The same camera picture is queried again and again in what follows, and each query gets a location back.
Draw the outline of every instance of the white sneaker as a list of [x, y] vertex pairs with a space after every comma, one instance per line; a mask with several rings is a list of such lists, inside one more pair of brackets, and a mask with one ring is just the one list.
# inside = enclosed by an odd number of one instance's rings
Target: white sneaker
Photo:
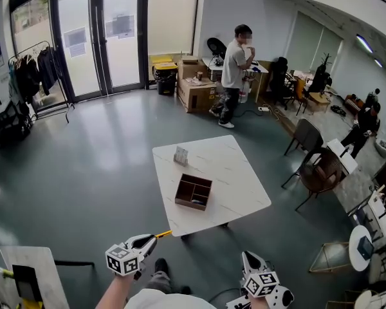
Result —
[[210, 114], [214, 115], [215, 117], [219, 118], [220, 117], [220, 114], [219, 113], [216, 113], [216, 112], [213, 112], [212, 109], [208, 110]]
[[219, 122], [219, 126], [224, 127], [224, 128], [229, 128], [229, 129], [234, 128], [234, 125], [231, 122], [228, 122], [227, 124], [221, 124]]

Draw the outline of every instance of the ceiling light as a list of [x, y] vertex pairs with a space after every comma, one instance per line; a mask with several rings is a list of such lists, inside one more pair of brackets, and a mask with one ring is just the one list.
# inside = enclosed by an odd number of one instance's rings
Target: ceiling light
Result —
[[367, 41], [360, 35], [356, 35], [356, 38], [358, 38], [358, 40], [361, 42], [362, 45], [364, 45], [364, 47], [366, 48], [366, 50], [369, 52], [369, 53], [373, 53], [372, 51], [372, 48], [369, 46], [369, 44], [367, 43]]

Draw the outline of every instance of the white t-shirt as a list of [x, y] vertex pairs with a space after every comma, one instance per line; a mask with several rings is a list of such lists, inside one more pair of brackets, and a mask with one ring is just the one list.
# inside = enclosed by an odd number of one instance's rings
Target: white t-shirt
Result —
[[216, 309], [203, 299], [191, 295], [164, 294], [145, 288], [132, 297], [125, 309]]
[[225, 62], [223, 64], [221, 84], [224, 88], [243, 89], [243, 70], [238, 67], [243, 64], [246, 64], [244, 50], [234, 39], [227, 46]]

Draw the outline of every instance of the grey floor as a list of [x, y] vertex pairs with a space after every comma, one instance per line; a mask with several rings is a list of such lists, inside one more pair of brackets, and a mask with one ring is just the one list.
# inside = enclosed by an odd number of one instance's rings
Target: grey floor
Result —
[[[0, 245], [50, 247], [56, 259], [94, 261], [95, 270], [58, 268], [71, 308], [97, 304], [112, 279], [104, 252], [113, 243], [168, 230], [152, 148], [230, 133], [272, 205], [188, 243], [161, 239], [132, 294], [148, 280], [155, 259], [164, 257], [176, 285], [190, 285], [209, 299], [238, 286], [243, 250], [272, 261], [295, 294], [293, 308], [324, 308], [344, 290], [363, 287], [365, 276], [353, 270], [308, 273], [321, 244], [347, 241], [352, 225], [333, 193], [294, 211], [307, 190], [296, 180], [287, 190], [280, 185], [303, 154], [283, 156], [290, 136], [273, 117], [248, 113], [229, 131], [208, 116], [186, 114], [176, 98], [155, 91], [83, 102], [69, 115], [68, 125], [63, 115], [38, 121], [23, 142], [0, 150]], [[223, 308], [235, 296], [227, 292], [213, 304]]]

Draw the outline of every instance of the round white table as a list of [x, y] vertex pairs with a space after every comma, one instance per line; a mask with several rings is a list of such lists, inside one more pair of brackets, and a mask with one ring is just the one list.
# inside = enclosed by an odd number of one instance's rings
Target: round white table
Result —
[[365, 270], [371, 261], [370, 259], [365, 260], [358, 251], [359, 241], [363, 237], [367, 237], [372, 243], [369, 231], [363, 225], [358, 225], [353, 229], [349, 239], [349, 259], [356, 271]]
[[354, 309], [366, 309], [370, 305], [371, 299], [372, 291], [364, 291], [354, 302]]

